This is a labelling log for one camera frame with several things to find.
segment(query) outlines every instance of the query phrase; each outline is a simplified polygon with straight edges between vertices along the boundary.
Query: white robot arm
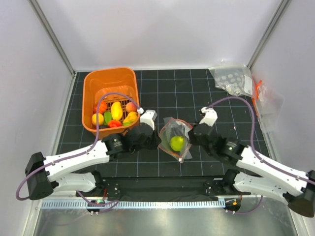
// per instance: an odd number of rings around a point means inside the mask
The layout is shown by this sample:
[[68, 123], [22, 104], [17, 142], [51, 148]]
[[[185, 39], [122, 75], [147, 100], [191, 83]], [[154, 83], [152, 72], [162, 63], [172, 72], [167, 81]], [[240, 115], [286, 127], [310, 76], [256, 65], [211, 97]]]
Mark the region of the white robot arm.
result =
[[[290, 177], [276, 171], [261, 162], [254, 155], [252, 148], [241, 144], [239, 140], [222, 138], [213, 129], [217, 120], [217, 113], [213, 109], [201, 109], [203, 119], [189, 132], [192, 145], [202, 146], [205, 151], [222, 163], [241, 169], [252, 171], [259, 176], [247, 175], [241, 171], [228, 170], [223, 177], [223, 184], [234, 192], [247, 192], [259, 194], [276, 199], [287, 204], [293, 211], [308, 217], [314, 216], [315, 211], [315, 187], [298, 178]], [[71, 174], [74, 171], [107, 163], [120, 158], [122, 153], [133, 153], [142, 148], [156, 149], [160, 139], [155, 130], [155, 111], [146, 111], [140, 118], [140, 125], [128, 131], [125, 136], [113, 134], [101, 141], [84, 155], [55, 163], [38, 172], [28, 180], [28, 188], [31, 200], [41, 199], [57, 191], [76, 190], [82, 192], [94, 192], [99, 196], [104, 190], [104, 183], [99, 173]], [[26, 168], [26, 175], [35, 167], [51, 163], [60, 158], [82, 153], [91, 146], [87, 146], [72, 152], [43, 157], [41, 153], [34, 154]], [[299, 177], [314, 180], [315, 172], [309, 173], [294, 170], [278, 163], [262, 154], [261, 158], [277, 166], [282, 170], [291, 172]]]

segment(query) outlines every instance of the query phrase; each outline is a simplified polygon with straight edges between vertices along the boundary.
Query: peach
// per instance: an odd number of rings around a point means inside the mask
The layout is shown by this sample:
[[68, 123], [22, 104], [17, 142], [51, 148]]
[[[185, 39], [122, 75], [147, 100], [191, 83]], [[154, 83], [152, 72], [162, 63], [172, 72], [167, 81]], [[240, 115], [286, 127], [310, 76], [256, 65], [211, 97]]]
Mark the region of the peach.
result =
[[128, 102], [126, 105], [126, 111], [129, 112], [136, 112], [137, 111], [137, 107], [136, 105], [134, 105], [133, 102]]

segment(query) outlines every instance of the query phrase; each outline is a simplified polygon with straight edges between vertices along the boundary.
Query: red fruit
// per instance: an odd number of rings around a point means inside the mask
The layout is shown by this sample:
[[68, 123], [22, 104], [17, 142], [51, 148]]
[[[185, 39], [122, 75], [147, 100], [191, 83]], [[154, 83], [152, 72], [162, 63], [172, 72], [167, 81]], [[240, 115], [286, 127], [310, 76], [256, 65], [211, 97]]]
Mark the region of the red fruit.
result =
[[129, 112], [136, 112], [137, 111], [137, 107], [133, 102], [128, 102], [126, 105], [126, 111]]
[[[94, 105], [94, 107], [93, 107], [93, 113], [96, 113], [97, 105], [98, 105], [98, 103], [96, 103], [96, 104]], [[106, 102], [101, 101], [101, 102], [100, 102], [100, 105], [99, 105], [99, 111], [98, 111], [98, 112], [99, 112], [100, 114], [104, 114], [104, 112], [106, 111], [106, 109], [107, 109], [107, 104], [106, 104]]]
[[121, 122], [118, 120], [111, 120], [110, 122], [108, 122], [107, 124], [109, 127], [114, 128], [114, 127], [120, 127], [122, 126]]

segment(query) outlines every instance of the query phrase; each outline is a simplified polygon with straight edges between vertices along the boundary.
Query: yellow lemon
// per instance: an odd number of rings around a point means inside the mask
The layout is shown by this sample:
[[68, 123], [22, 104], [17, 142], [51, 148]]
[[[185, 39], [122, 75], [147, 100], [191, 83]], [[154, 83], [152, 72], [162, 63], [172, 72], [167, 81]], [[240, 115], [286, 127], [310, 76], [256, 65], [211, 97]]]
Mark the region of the yellow lemon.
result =
[[[96, 114], [92, 116], [92, 124], [96, 125]], [[104, 124], [104, 116], [100, 113], [98, 113], [98, 125]]]
[[174, 136], [171, 138], [170, 144], [174, 151], [180, 151], [184, 146], [184, 138], [182, 136]]

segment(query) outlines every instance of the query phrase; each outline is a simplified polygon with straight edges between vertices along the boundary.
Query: orange basket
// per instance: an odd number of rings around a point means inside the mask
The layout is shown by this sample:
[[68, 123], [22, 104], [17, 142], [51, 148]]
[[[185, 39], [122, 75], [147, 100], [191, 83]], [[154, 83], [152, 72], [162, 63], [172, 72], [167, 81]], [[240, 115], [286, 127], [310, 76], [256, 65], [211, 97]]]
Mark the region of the orange basket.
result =
[[[108, 92], [123, 93], [139, 105], [137, 81], [133, 70], [127, 67], [119, 67], [91, 72], [85, 77], [83, 84], [82, 124], [85, 129], [94, 135], [96, 135], [96, 126], [92, 124], [93, 106]], [[123, 118], [120, 120], [122, 123], [128, 115], [126, 104], [130, 102], [129, 99], [121, 95], [109, 95], [103, 101], [106, 102], [108, 111], [110, 111], [114, 102], [120, 101], [123, 109]], [[138, 114], [137, 120], [130, 125], [100, 129], [98, 139], [110, 134], [121, 133], [127, 128], [130, 129], [139, 124], [139, 119], [140, 114]]]

